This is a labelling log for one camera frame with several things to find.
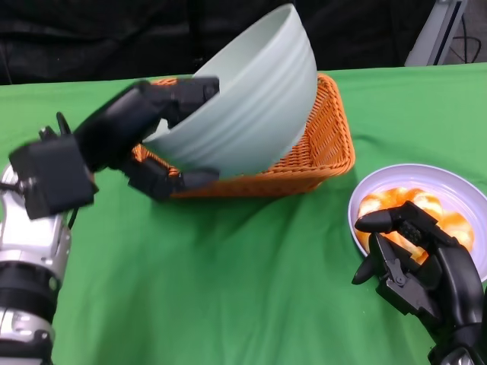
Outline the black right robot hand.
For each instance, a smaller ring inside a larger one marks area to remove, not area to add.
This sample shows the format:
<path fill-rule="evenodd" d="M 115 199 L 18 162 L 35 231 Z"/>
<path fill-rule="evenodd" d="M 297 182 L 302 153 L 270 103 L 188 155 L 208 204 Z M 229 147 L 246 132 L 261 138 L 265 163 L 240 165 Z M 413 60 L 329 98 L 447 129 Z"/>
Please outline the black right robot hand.
<path fill-rule="evenodd" d="M 357 219 L 370 252 L 352 280 L 377 277 L 376 291 L 404 315 L 416 316 L 439 347 L 486 341 L 484 290 L 473 259 L 412 202 Z"/>

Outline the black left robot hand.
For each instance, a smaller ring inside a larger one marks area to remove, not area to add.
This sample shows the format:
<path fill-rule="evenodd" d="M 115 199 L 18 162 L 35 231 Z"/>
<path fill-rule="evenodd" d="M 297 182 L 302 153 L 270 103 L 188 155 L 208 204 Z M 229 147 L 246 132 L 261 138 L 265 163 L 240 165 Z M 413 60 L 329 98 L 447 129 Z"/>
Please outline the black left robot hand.
<path fill-rule="evenodd" d="M 136 81 L 92 113 L 74 131 L 85 164 L 93 173 L 105 168 L 123 172 L 132 188 L 157 201 L 217 181 L 219 173 L 212 168 L 172 175 L 152 157 L 137 160 L 132 150 L 155 132 L 162 119 L 167 120 L 172 129 L 218 91 L 216 77 L 179 78 L 172 85 Z"/>

